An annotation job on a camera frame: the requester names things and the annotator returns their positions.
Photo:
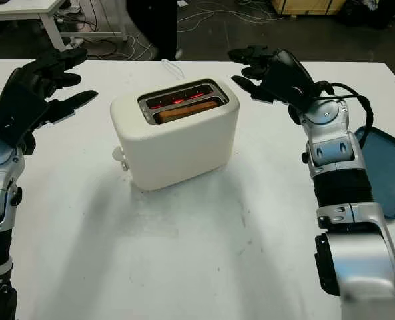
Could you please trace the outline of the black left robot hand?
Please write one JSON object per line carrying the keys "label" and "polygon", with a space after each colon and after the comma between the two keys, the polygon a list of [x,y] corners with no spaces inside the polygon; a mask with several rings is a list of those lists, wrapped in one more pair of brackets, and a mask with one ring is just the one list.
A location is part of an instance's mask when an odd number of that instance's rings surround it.
{"label": "black left robot hand", "polygon": [[75,114],[98,93],[87,90],[65,100],[51,99],[58,89],[81,82],[81,76],[69,70],[87,59],[83,48],[53,49],[36,60],[16,68],[0,94],[0,127],[29,125],[37,128],[57,123]]}

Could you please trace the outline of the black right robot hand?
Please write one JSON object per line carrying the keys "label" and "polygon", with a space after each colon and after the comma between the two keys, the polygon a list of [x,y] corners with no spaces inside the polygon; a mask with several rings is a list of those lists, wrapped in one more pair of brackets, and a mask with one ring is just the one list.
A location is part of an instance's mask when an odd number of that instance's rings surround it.
{"label": "black right robot hand", "polygon": [[245,66],[232,80],[253,99],[282,101],[305,113],[320,89],[300,61],[286,49],[250,45],[228,52],[231,61]]}

